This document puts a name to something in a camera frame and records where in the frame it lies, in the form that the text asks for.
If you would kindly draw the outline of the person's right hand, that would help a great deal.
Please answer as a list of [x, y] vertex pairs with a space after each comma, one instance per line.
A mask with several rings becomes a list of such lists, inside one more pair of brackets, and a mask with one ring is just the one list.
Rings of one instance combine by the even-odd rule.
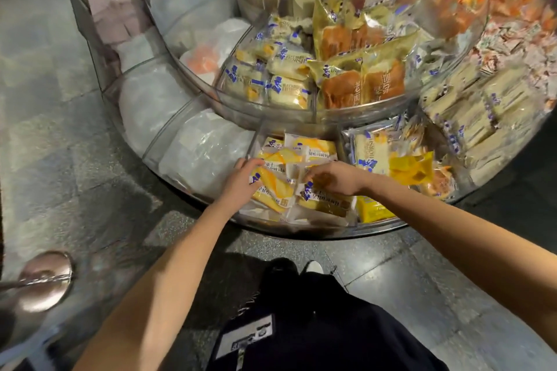
[[324, 191], [343, 196], [373, 197], [371, 173], [344, 162], [334, 161], [329, 163], [331, 163], [332, 184]]

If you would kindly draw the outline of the yellow cake packet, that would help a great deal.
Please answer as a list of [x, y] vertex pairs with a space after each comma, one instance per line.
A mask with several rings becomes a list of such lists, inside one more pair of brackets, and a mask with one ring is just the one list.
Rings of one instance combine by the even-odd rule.
[[296, 203], [309, 210], [347, 218], [354, 204], [354, 196], [332, 194], [317, 188], [312, 181], [296, 187]]
[[254, 192], [251, 199], [278, 214], [285, 213], [294, 203], [296, 190], [294, 179], [258, 166], [252, 172], [249, 182], [261, 183], [261, 187]]

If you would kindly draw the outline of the person's right forearm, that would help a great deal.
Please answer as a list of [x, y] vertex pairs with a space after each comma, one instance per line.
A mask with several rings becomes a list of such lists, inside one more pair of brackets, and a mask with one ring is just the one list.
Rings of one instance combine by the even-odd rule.
[[557, 255], [392, 178], [371, 173], [361, 182], [364, 195], [413, 227], [557, 353]]

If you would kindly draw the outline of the person's left forearm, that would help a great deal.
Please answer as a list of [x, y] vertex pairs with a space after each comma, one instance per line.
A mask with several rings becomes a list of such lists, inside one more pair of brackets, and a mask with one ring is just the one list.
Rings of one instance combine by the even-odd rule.
[[158, 371], [198, 291], [209, 257], [241, 205], [219, 199], [133, 285], [72, 371]]

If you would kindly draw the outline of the pile of yellow cake packets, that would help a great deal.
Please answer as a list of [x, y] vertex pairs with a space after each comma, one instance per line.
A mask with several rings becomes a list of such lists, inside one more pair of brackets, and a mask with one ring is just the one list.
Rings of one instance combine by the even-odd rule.
[[[334, 142], [288, 133], [283, 138], [268, 136], [262, 139], [258, 136], [250, 149], [249, 157], [263, 159], [265, 162], [263, 167], [294, 179], [296, 187], [303, 183], [302, 178], [310, 166], [334, 162], [338, 159]], [[288, 223], [294, 226], [348, 227], [358, 222], [355, 203], [354, 198], [351, 212], [343, 219], [298, 205], [295, 190], [294, 203], [285, 213], [278, 214], [251, 199], [240, 210], [240, 214], [253, 219]]]

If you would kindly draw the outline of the white plastic bag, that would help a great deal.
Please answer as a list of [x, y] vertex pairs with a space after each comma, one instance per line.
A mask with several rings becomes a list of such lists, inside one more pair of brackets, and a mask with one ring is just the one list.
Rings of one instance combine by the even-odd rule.
[[192, 193], [215, 199], [237, 160], [246, 156], [253, 137], [253, 130], [205, 109], [181, 126], [159, 162], [159, 171]]
[[143, 157], [164, 125], [194, 97], [170, 64], [152, 60], [126, 72], [118, 104], [131, 149]]

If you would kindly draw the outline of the flat yellow snack packet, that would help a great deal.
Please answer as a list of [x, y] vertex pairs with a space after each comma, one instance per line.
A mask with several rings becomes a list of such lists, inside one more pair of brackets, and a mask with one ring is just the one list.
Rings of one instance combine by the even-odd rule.
[[366, 196], [356, 197], [355, 208], [361, 223], [374, 223], [395, 217], [385, 206]]

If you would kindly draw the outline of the clear round tiered display stand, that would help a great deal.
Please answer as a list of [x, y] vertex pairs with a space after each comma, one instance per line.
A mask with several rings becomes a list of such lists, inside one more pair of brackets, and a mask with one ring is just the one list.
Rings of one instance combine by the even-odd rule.
[[[357, 8], [362, 8], [378, 0], [352, 1]], [[241, 15], [238, 18], [246, 20], [251, 27], [262, 16], [271, 14], [312, 19], [315, 6], [315, 0], [305, 0], [305, 3], [302, 0], [281, 0], [277, 8], [269, 10], [258, 8], [246, 0], [237, 0], [237, 2]], [[472, 58], [470, 52], [478, 43], [489, 18], [494, 16], [481, 16], [473, 21], [466, 31], [458, 32], [450, 37], [446, 33], [445, 23], [438, 23], [437, 18], [433, 17], [430, 12], [422, 9], [419, 9], [418, 12], [409, 10], [408, 20], [420, 27], [423, 37], [419, 48], [408, 59], [407, 71], [410, 72], [410, 76], [406, 80], [407, 87], [403, 95], [364, 106], [325, 109], [322, 106], [319, 89], [310, 76], [311, 83], [314, 85], [312, 107], [310, 110], [293, 110], [251, 105], [222, 93], [217, 89], [217, 82], [224, 63], [213, 85], [206, 84], [199, 79], [179, 61], [179, 57], [191, 48], [168, 47], [165, 44], [145, 0], [143, 0], [143, 4], [145, 12], [150, 17], [150, 28], [118, 45], [102, 43], [95, 30], [87, 0], [71, 0], [71, 3], [79, 30], [86, 38], [93, 55], [95, 72], [101, 86], [102, 101], [125, 142], [127, 140], [120, 114], [119, 96], [126, 72], [152, 60], [167, 63], [176, 69], [187, 88], [195, 94], [195, 97], [174, 114], [159, 131], [143, 157], [139, 157], [163, 181], [178, 191], [182, 191], [187, 201], [208, 205], [215, 199], [192, 193], [186, 186], [162, 175], [159, 171], [159, 162], [185, 121], [205, 109], [211, 109], [214, 113], [243, 129], [254, 131], [254, 137], [244, 157], [246, 159], [255, 158], [249, 157], [249, 152], [258, 136], [261, 136], [262, 139], [266, 139], [268, 136], [283, 138], [288, 133], [332, 141], [337, 148], [337, 161], [351, 164], [342, 131], [368, 127], [390, 127], [398, 133], [398, 138], [392, 142], [389, 157], [417, 156], [433, 151], [435, 154], [434, 168], [441, 165], [452, 167], [457, 189], [453, 196], [444, 202], [453, 204], [483, 186], [473, 186], [463, 163], [452, 154], [441, 129], [423, 112], [419, 101], [420, 93], [424, 88], [438, 84], [463, 61], [477, 61]], [[355, 212], [358, 222], [356, 225], [348, 227], [294, 226], [288, 223], [253, 219], [240, 212], [233, 215], [232, 221], [263, 234], [300, 239], [348, 239], [383, 234], [405, 225], [396, 216], [374, 223], [361, 223], [356, 208]]]

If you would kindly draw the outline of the pile of pale roll packets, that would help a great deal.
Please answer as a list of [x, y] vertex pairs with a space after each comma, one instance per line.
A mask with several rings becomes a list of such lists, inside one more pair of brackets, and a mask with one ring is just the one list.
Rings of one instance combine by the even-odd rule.
[[225, 61], [217, 89], [251, 105], [310, 110], [314, 59], [310, 17], [262, 16]]

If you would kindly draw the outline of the crumpled yellow snack packet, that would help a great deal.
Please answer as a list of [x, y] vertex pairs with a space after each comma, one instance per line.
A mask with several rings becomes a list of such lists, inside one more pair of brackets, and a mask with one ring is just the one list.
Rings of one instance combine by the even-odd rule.
[[434, 178], [434, 159], [433, 151], [417, 156], [391, 156], [388, 160], [389, 176], [404, 186], [431, 183]]

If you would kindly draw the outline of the white bag with orange contents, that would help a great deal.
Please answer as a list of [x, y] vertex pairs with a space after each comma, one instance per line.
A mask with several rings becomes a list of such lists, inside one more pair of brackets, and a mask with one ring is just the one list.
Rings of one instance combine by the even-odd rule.
[[206, 84], [213, 85], [220, 69], [241, 37], [251, 27], [246, 20], [233, 17], [207, 31], [179, 61]]

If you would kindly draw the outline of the orange bread packet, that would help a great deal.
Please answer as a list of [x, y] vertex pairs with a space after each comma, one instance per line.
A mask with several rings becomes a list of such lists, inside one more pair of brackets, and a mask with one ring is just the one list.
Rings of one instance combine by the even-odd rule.
[[451, 166], [438, 166], [433, 169], [433, 177], [430, 182], [421, 185], [421, 192], [430, 197], [448, 200], [457, 189], [455, 177]]

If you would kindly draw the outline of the pile of cream sandwich packets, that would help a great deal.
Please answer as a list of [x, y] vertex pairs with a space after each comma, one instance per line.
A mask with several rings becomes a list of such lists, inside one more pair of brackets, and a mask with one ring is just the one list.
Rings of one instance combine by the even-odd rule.
[[477, 61], [463, 61], [424, 88], [419, 103], [480, 187], [525, 147], [557, 105], [557, 64], [535, 70], [515, 61], [482, 72]]

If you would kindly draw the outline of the pile of pink packets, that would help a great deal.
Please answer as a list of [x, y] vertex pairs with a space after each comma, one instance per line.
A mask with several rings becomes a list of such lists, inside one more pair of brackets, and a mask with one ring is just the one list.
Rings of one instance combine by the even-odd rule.
[[103, 44], [118, 45], [151, 26], [143, 0], [87, 0], [95, 30]]

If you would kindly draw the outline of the metal stanchion base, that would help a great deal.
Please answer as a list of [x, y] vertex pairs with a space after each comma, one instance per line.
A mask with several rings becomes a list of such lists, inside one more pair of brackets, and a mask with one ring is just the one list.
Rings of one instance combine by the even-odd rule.
[[42, 313], [57, 306], [70, 292], [75, 267], [70, 254], [48, 250], [31, 258], [13, 281], [0, 281], [0, 299], [15, 299], [27, 313]]

